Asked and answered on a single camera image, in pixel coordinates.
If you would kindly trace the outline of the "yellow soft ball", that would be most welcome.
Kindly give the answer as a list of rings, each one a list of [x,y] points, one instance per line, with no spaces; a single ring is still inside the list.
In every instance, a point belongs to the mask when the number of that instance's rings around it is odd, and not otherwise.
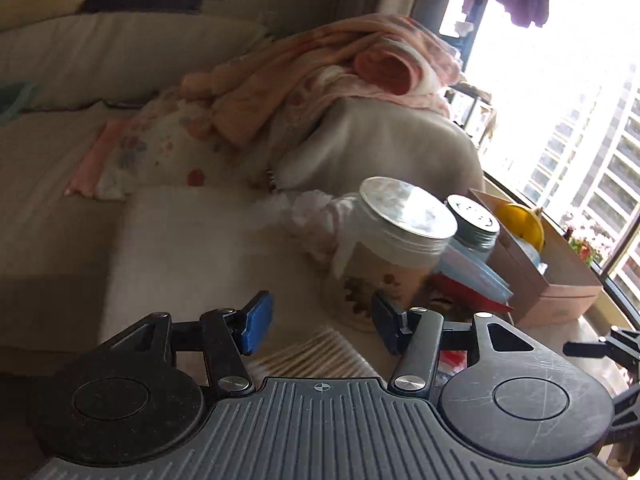
[[[532,209],[516,203],[501,204],[495,209],[494,216],[513,236],[524,240],[538,254],[542,252],[546,236],[541,208]]]

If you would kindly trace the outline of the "red sachet packet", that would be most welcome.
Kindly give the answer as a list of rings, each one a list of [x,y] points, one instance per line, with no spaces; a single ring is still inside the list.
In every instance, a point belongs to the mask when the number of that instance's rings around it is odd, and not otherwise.
[[[469,288],[465,284],[457,282],[442,273],[432,274],[428,277],[427,283],[430,284],[436,292],[454,300],[456,304],[466,307],[474,312],[492,312],[492,313],[508,313],[513,308],[507,304],[489,299],[480,292]]]

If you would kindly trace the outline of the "pink cardboard box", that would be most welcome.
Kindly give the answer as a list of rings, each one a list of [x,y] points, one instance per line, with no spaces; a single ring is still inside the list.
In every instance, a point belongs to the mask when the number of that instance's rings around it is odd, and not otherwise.
[[[468,196],[492,214],[499,205],[514,203],[479,190],[469,190]],[[513,292],[509,304],[515,324],[560,324],[585,314],[598,298],[601,284],[562,235],[542,218],[546,242],[538,254],[499,223],[500,234],[488,264]]]

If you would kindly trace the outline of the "blue surgical face mask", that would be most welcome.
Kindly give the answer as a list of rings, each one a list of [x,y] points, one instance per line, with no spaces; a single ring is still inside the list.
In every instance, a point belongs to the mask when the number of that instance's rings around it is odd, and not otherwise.
[[[436,273],[444,274],[498,304],[507,304],[513,296],[509,284],[501,276],[456,240],[440,256],[433,270],[433,274]]]

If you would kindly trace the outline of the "cotton swab pack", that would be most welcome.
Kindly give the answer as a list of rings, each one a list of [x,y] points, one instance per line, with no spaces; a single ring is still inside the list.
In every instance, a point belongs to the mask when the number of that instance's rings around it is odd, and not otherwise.
[[[267,377],[369,378],[378,373],[337,330],[329,326],[307,340],[288,346],[247,364],[254,381]]]

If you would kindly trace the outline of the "pink flower pot plant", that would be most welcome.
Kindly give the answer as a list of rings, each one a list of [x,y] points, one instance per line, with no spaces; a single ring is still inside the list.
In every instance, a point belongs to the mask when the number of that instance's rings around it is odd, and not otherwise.
[[[600,263],[602,255],[594,248],[588,240],[585,238],[578,238],[574,235],[574,229],[569,226],[563,234],[564,240],[570,245],[570,248],[574,250],[574,253],[578,255],[587,266],[591,266],[594,262]]]

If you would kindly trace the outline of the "clear plastic jar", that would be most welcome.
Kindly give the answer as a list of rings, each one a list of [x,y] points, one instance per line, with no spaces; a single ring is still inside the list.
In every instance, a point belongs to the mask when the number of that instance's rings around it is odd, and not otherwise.
[[[410,308],[457,229],[446,205],[420,186],[363,180],[326,278],[326,310],[354,330],[372,332],[373,295]]]

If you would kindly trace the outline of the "green lid glass jar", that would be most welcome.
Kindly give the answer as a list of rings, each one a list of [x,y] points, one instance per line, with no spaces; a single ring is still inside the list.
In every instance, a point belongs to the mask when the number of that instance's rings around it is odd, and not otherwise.
[[[487,262],[500,234],[500,223],[484,206],[469,197],[451,194],[445,205],[458,222],[454,238],[480,261]]]

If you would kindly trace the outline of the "floral pink pillow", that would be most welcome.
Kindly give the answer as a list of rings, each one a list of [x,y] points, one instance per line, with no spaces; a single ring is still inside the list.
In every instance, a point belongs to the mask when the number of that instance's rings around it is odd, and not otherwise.
[[[126,200],[144,186],[218,188],[260,181],[264,158],[220,136],[210,121],[211,107],[170,88],[136,114],[108,120],[65,193]]]

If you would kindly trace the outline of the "beige cushion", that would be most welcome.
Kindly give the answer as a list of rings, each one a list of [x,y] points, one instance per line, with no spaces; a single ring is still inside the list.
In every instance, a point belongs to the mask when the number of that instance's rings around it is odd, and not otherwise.
[[[420,186],[439,200],[483,191],[484,172],[468,135],[432,110],[345,98],[270,165],[282,191],[355,192],[370,177]]]

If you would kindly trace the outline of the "pink folded blankets pile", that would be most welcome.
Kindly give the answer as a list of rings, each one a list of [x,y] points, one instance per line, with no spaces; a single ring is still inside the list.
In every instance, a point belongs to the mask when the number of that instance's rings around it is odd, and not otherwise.
[[[235,146],[254,139],[287,106],[294,122],[335,100],[363,98],[448,116],[439,92],[462,75],[460,54],[405,15],[346,18],[186,75],[181,95],[209,101],[209,122]]]

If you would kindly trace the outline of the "black flat case on sofa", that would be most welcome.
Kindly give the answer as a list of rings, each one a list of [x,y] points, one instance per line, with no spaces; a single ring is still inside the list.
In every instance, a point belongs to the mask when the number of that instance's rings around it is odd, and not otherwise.
[[[97,13],[177,13],[199,14],[206,1],[222,0],[85,0],[78,14]]]

